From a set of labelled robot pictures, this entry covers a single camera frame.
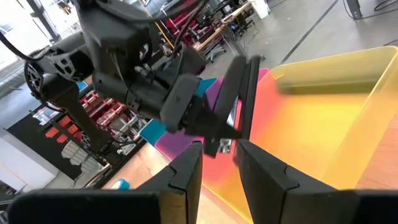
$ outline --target gray floor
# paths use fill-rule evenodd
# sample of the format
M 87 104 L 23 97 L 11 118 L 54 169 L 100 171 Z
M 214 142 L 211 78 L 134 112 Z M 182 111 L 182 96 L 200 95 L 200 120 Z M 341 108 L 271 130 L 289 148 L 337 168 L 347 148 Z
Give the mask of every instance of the gray floor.
M 364 16 L 374 14 L 373 8 L 382 0 L 359 0 Z M 272 0 L 273 6 L 282 0 Z M 264 54 L 266 60 L 261 68 L 278 66 L 296 43 L 332 5 L 332 0 L 286 0 L 271 9 L 271 14 L 262 20 L 254 16 L 256 30 L 251 27 L 244 35 L 241 45 L 248 55 Z M 398 8 L 398 4 L 387 10 Z M 398 11 L 354 21 L 339 0 L 320 21 L 306 39 L 293 52 L 286 63 L 310 60 L 335 54 L 382 46 L 398 39 Z M 202 78 L 224 75 L 234 55 L 228 52 L 219 55 L 214 64 L 208 64 Z

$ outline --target white wall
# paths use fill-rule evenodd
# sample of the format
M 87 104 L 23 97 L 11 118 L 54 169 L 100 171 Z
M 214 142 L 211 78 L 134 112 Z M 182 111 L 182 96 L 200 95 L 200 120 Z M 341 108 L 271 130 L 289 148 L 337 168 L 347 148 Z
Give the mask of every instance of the white wall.
M 0 179 L 16 190 L 45 187 L 58 174 L 58 169 L 0 129 Z

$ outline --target wooden surface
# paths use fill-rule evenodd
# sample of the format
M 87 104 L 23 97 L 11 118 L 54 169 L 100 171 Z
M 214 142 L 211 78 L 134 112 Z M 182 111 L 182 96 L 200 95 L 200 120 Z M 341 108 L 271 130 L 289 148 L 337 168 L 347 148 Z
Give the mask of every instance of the wooden surface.
M 227 27 L 227 25 L 232 22 L 240 13 L 242 13 L 244 10 L 249 9 L 251 7 L 250 3 L 245 3 L 241 7 L 237 8 L 237 10 L 233 11 L 231 14 L 226 16 L 225 18 L 222 18 L 221 23 L 222 25 L 220 27 L 217 27 L 214 34 L 209 36 L 203 43 L 194 45 L 193 48 L 195 48 L 196 51 L 201 52 L 210 42 L 215 40 L 217 37 L 219 37 L 224 28 Z
M 366 167 L 357 189 L 398 189 L 398 114 Z
M 146 144 L 140 151 L 104 186 L 109 189 L 118 179 L 123 178 L 135 189 L 152 176 L 161 171 L 168 163 L 161 152 Z M 200 194 L 197 224 L 206 223 L 238 223 L 228 216 L 220 207 L 203 193 Z

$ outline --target yellow plastic bin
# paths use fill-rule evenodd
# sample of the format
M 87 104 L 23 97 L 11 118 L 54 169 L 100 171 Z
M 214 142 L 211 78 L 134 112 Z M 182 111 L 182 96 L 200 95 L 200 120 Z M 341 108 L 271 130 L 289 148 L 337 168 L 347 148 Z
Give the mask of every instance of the yellow plastic bin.
M 251 140 L 326 184 L 355 188 L 398 109 L 397 53 L 378 47 L 272 69 L 279 103 Z

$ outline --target teal object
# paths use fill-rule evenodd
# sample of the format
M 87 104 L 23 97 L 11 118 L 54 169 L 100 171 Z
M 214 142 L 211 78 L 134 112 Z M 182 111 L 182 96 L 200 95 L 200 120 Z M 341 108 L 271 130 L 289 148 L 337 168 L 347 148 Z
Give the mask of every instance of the teal object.
M 120 178 L 116 183 L 114 183 L 111 187 L 111 189 L 115 190 L 129 190 L 130 189 L 130 184 L 123 178 Z
M 207 80 L 201 80 L 199 82 L 196 94 L 202 96 L 206 93 L 206 90 L 217 80 L 217 78 L 209 78 Z M 164 124 L 151 120 L 147 126 L 141 131 L 141 136 L 151 145 L 155 145 L 157 140 L 163 136 L 166 132 L 166 127 Z

